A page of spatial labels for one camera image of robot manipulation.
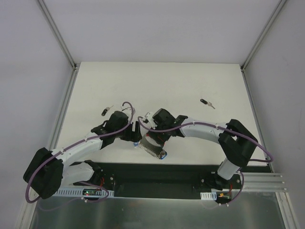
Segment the keyring with red tag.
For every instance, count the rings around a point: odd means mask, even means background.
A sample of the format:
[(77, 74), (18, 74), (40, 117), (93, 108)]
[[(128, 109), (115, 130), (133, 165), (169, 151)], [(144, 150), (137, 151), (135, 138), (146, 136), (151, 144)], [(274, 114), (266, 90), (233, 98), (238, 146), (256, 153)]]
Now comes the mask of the keyring with red tag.
[(161, 145), (147, 135), (142, 137), (139, 147), (157, 159), (160, 158), (160, 153), (165, 151)]

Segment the blue head key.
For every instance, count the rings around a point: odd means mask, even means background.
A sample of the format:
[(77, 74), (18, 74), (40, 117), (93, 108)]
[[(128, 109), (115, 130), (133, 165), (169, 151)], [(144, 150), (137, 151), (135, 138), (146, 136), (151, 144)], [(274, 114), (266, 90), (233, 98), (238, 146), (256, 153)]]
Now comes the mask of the blue head key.
[(167, 152), (166, 151), (162, 151), (161, 153), (160, 153), (160, 160), (163, 160), (165, 157), (167, 156)]

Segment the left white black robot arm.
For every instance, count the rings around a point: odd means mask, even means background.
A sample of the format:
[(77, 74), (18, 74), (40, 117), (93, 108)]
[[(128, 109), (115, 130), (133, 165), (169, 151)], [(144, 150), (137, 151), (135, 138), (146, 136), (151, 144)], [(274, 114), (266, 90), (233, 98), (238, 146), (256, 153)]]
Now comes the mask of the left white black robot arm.
[(90, 159), (80, 159), (95, 153), (112, 143), (115, 139), (137, 143), (141, 140), (140, 125), (132, 117), (121, 111), (115, 111), (108, 120), (94, 127), (82, 140), (65, 148), (39, 149), (23, 179), (28, 184), (26, 201), (31, 200), (29, 190), (33, 189), (40, 198), (47, 199), (62, 186), (91, 185), (104, 188), (106, 177), (99, 165)]

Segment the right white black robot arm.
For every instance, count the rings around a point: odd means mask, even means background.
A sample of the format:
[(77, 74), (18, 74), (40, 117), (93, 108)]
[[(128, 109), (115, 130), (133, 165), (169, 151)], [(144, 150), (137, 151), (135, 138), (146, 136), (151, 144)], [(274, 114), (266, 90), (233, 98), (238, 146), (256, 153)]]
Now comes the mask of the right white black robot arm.
[(167, 156), (163, 147), (171, 137), (194, 137), (217, 143), (225, 154), (225, 160), (214, 174), (203, 180), (210, 188), (222, 190), (231, 184), (233, 175), (247, 166), (256, 147), (257, 139), (238, 120), (212, 124), (195, 120), (185, 115), (172, 116), (161, 108), (155, 114), (147, 113), (141, 126), (151, 128), (143, 135), (140, 146), (153, 157)]

